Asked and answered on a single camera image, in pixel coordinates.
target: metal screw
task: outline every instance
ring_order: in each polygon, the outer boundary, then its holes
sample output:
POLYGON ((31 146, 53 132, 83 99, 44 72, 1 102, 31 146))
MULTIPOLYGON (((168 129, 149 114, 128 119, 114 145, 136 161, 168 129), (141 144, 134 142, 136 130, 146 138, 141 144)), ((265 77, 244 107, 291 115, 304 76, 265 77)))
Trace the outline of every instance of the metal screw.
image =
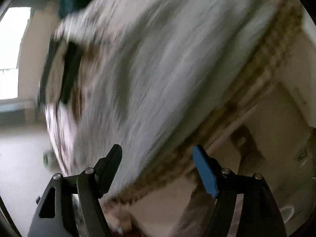
POLYGON ((61 174, 57 173, 53 175, 54 180, 58 180, 59 178, 61 178, 61 174))
POLYGON ((259 173, 255 173, 254 177, 255 177, 257 180, 261 180, 261 179, 262 179, 262 175, 259 174, 259 173))
POLYGON ((228 174, 230 174, 230 169, 227 168, 227 167, 224 167, 224 168, 222 168, 222 173, 223 173, 224 175, 228 175, 228 174))
POLYGON ((88 167, 85 171, 84 171, 87 175, 90 175, 94 172, 94 169, 92 167, 88 167))

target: window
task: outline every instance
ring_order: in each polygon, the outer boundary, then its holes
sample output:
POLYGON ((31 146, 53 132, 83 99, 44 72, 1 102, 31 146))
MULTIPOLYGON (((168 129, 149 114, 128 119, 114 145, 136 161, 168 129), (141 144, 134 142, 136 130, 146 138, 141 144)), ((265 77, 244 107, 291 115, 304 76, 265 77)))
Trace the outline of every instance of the window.
POLYGON ((13 7, 0 21, 0 100, 18 97, 18 59, 30 15, 30 7, 13 7))

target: beige floor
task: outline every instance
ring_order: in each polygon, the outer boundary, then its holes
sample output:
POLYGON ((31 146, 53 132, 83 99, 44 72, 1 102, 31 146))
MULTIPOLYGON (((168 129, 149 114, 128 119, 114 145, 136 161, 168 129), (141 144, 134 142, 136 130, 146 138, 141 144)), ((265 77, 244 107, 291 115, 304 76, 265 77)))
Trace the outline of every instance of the beige floor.
MULTIPOLYGON (((263 155, 272 164, 278 164, 277 177, 267 170, 263 173, 268 183, 273 185, 274 179, 280 182, 283 178, 288 178, 291 183, 299 184, 312 174, 311 161, 300 167, 294 160, 309 138, 311 128, 282 87, 277 87, 265 97, 246 125, 263 155)), ((213 157, 222 167, 229 167, 237 172, 240 156, 229 140, 213 153, 213 157)), ((181 178, 146 196, 130 207, 129 211, 150 236, 167 236, 188 204, 193 189, 192 183, 181 178)))

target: white wall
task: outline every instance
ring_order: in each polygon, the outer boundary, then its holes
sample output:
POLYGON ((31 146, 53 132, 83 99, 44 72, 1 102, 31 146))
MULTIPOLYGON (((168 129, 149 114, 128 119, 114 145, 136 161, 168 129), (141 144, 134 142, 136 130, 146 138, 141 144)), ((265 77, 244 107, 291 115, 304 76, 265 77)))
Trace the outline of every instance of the white wall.
POLYGON ((57 8, 49 4, 44 11, 34 11, 26 29, 20 50, 18 98, 0 103, 23 101, 36 97, 39 80, 51 34, 59 23, 57 8))
POLYGON ((22 236, 27 236, 35 199, 52 177, 43 164, 43 152, 50 148, 45 125, 0 130, 0 195, 22 236))

